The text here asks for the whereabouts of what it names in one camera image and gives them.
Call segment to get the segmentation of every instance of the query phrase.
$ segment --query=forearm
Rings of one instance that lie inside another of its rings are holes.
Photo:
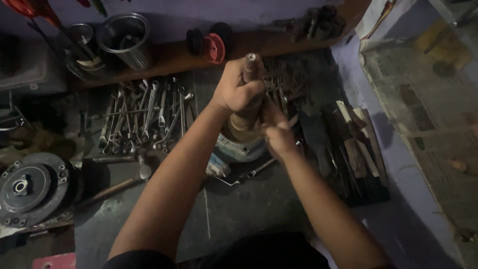
[[[339,268],[370,269],[389,262],[386,254],[345,204],[299,153],[283,159],[314,231]]]
[[[210,104],[146,185],[109,257],[151,249],[174,259],[179,236],[199,191],[228,112]]]

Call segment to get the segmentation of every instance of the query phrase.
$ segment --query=black shirt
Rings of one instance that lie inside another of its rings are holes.
[[[153,250],[135,250],[109,260],[103,269],[169,269],[175,263]],[[203,257],[198,269],[293,268],[329,269],[327,259],[301,233],[244,238],[225,251]]]

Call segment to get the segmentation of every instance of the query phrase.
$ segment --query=black sleeve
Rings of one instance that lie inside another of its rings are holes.
[[[169,269],[174,268],[173,261],[166,255],[154,250],[128,251],[111,258],[103,269]]]

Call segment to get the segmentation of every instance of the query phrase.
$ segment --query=hand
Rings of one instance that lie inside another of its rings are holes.
[[[262,109],[262,120],[264,122],[262,129],[266,135],[266,142],[274,158],[283,162],[283,159],[288,155],[299,152],[287,118],[269,100]]]
[[[256,54],[256,56],[259,63],[259,77],[262,78],[264,63],[258,54]],[[262,79],[251,81],[246,85],[242,84],[242,72],[245,63],[245,57],[226,63],[226,67],[224,68],[211,103],[218,104],[233,113],[243,109],[254,96],[264,90],[264,82]]]

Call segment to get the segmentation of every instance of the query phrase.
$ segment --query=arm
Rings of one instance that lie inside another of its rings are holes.
[[[379,244],[300,154],[284,115],[270,104],[264,117],[269,149],[287,170],[315,233],[337,266],[371,269],[388,265]]]
[[[111,248],[109,258],[147,249],[173,260],[221,126],[253,96],[262,81],[241,83],[245,58],[229,61],[214,97],[151,177]]]

